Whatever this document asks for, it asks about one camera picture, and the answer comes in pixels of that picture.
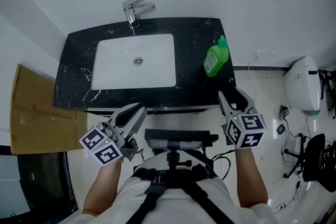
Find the black and white marker cube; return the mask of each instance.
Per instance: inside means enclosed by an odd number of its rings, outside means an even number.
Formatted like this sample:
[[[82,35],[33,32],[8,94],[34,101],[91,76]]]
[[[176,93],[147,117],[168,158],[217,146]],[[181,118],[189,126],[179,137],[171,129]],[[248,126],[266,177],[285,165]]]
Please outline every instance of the black and white marker cube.
[[[85,133],[79,143],[90,152],[91,156],[101,166],[105,166],[122,157],[122,153],[116,144],[94,126]]]
[[[238,149],[257,146],[267,132],[261,114],[229,116],[226,122],[225,133]]]

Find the faucet handle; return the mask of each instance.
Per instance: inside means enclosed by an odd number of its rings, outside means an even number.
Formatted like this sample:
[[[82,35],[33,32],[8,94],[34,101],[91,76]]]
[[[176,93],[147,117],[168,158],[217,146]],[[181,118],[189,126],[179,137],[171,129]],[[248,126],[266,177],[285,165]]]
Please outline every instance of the faucet handle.
[[[136,2],[139,2],[141,0],[127,0],[124,3],[122,3],[122,7],[124,10],[130,9],[133,7],[133,4],[135,4]]]

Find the forearm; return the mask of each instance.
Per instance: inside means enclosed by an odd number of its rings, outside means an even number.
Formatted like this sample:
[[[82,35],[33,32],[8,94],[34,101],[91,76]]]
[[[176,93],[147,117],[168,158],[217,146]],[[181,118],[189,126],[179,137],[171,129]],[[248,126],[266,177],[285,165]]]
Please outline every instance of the forearm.
[[[122,161],[100,169],[83,206],[83,214],[97,216],[110,208],[116,199]]]
[[[267,190],[251,149],[236,150],[237,191],[241,207],[267,203]]]

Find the sink basin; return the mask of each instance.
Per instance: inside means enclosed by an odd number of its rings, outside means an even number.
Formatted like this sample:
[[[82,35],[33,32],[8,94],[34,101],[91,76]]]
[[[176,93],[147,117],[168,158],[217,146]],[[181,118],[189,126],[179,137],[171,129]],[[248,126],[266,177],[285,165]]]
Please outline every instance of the sink basin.
[[[176,85],[171,34],[102,40],[94,61],[93,90],[160,88]]]

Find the bottle label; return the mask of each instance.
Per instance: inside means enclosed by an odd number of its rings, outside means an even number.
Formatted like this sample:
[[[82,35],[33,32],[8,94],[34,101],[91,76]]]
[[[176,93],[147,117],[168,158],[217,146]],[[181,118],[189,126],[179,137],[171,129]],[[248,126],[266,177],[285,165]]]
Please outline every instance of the bottle label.
[[[210,73],[217,63],[217,56],[212,51],[210,51],[204,61],[204,67],[206,72]]]

